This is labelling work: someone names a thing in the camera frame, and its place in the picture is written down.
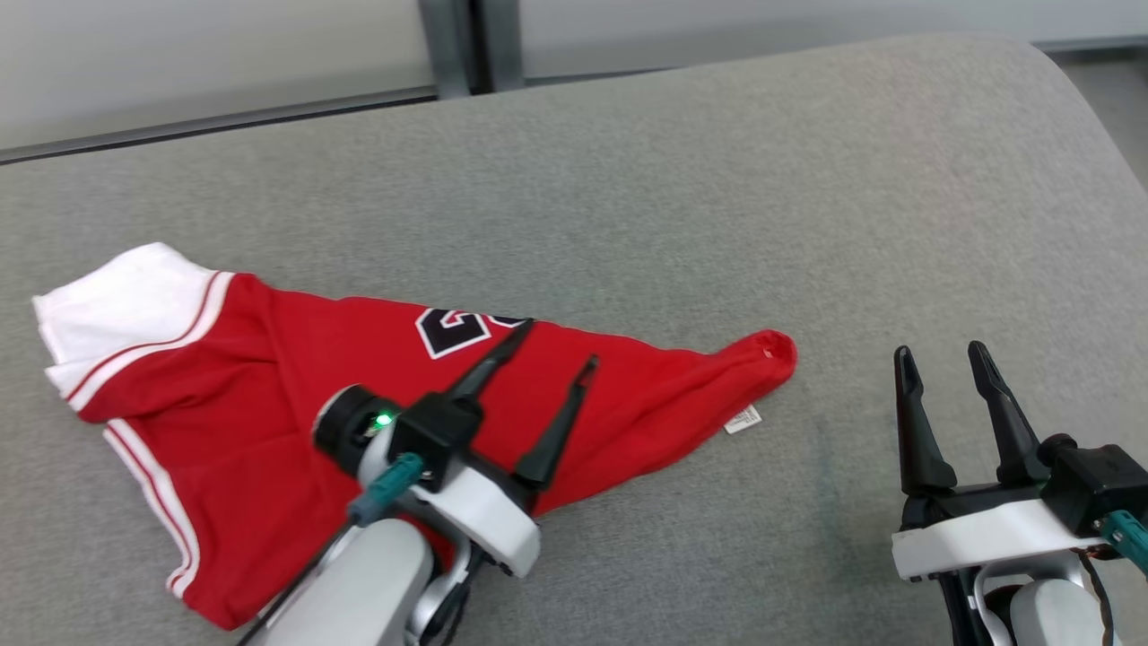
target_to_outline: black cable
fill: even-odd
[[[328,540],[326,545],[324,545],[323,548],[315,554],[315,557],[311,557],[311,560],[308,561],[305,566],[303,566],[303,570],[295,576],[295,579],[290,582],[290,584],[282,591],[282,593],[279,594],[279,598],[276,599],[276,602],[272,604],[270,608],[267,608],[267,612],[264,613],[262,617],[259,617],[259,621],[255,622],[255,625],[253,625],[251,629],[247,631],[247,635],[245,635],[243,638],[240,639],[238,644],[235,644],[235,646],[247,646],[248,644],[251,643],[253,639],[255,639],[255,636],[263,630],[263,626],[267,624],[267,621],[271,617],[276,616],[276,613],[278,613],[279,608],[281,608],[282,605],[287,602],[287,599],[290,599],[290,596],[295,592],[295,589],[297,589],[300,585],[303,584],[304,581],[307,581],[307,577],[308,575],[311,574],[311,570],[319,567],[319,563],[323,562],[323,558],[327,555],[327,551],[331,550],[331,547],[334,546],[336,543],[339,543],[339,539],[346,536],[347,532],[350,531],[350,529],[354,527],[355,527],[354,521],[347,521],[347,523],[344,523],[343,527],[339,528],[339,531],[336,531],[335,535],[331,537],[331,540]]]
[[[447,637],[442,638],[442,644],[439,646],[450,646],[450,643],[455,640],[455,635],[458,632],[458,625],[463,623],[463,612],[466,610],[466,601],[471,598],[471,589],[467,587],[463,592],[463,598],[458,600],[458,609],[455,610],[455,618],[450,622],[450,628],[447,629]]]
[[[1080,565],[1084,566],[1084,571],[1088,573],[1088,578],[1092,579],[1092,589],[1096,592],[1096,599],[1100,600],[1100,621],[1104,624],[1104,639],[1101,644],[1103,646],[1112,646],[1112,640],[1116,638],[1116,631],[1112,630],[1112,602],[1108,598],[1104,584],[1100,581],[1096,567],[1092,565],[1092,559],[1086,552],[1079,552],[1078,555],[1080,557]]]

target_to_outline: basketball jersey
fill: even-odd
[[[48,379],[82,420],[106,426],[180,550],[169,590],[225,629],[294,577],[359,491],[311,444],[324,404],[363,384],[411,405],[521,322],[277,289],[158,242],[33,305]],[[483,392],[472,449],[511,469],[591,355],[594,387],[537,514],[683,458],[797,364],[792,342],[769,330],[700,355],[537,321]]]

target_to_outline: white label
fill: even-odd
[[[735,415],[732,420],[726,422],[726,433],[729,435],[734,435],[738,431],[744,431],[745,429],[748,429],[750,427],[757,425],[760,421],[761,421],[761,415],[758,413],[758,410],[751,405],[747,406],[745,411]]]

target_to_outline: gray couch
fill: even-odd
[[[40,373],[29,297],[154,240],[331,296],[701,351],[796,340],[762,425],[542,519],[535,571],[482,576],[460,646],[939,643],[939,590],[890,558],[900,344],[962,482],[996,465],[974,338],[1038,435],[1148,462],[1148,196],[1023,44],[885,40],[18,163],[0,221],[6,646],[235,640],[164,591],[176,547]],[[1148,644],[1143,578],[1101,574]]]

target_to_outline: white wall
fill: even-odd
[[[0,149],[433,85],[417,0],[0,0]]]
[[[1148,0],[520,0],[527,78],[683,67],[925,31],[1148,36]]]

